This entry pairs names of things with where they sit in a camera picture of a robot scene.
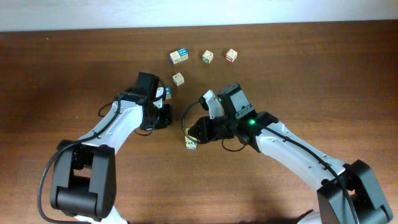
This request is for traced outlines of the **wooden block blue D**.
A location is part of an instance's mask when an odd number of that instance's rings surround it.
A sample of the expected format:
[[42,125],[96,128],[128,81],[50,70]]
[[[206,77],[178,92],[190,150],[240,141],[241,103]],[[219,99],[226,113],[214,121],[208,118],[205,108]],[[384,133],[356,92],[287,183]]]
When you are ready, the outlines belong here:
[[197,144],[195,142],[191,141],[190,139],[193,139],[195,141],[197,140],[196,138],[194,138],[192,136],[185,137],[186,148],[190,149],[190,150],[196,150],[197,149]]

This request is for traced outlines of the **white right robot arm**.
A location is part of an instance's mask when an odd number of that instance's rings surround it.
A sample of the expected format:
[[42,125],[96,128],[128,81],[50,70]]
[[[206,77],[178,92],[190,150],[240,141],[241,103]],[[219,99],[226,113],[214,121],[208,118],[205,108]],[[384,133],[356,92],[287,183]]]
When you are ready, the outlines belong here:
[[304,214],[299,223],[389,223],[393,219],[365,162],[347,164],[319,151],[275,116],[256,112],[241,90],[218,94],[209,90],[197,102],[209,115],[185,130],[186,136],[200,144],[237,137],[243,146],[277,160],[316,191],[319,209]]

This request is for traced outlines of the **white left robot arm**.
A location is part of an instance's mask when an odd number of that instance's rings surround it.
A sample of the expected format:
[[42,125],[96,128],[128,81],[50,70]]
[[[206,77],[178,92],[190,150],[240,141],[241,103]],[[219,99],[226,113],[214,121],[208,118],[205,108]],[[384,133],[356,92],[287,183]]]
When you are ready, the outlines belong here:
[[76,141],[63,140],[45,167],[53,169],[50,204],[75,223],[126,223],[117,211],[116,154],[137,128],[148,136],[171,125],[164,87],[130,88]]

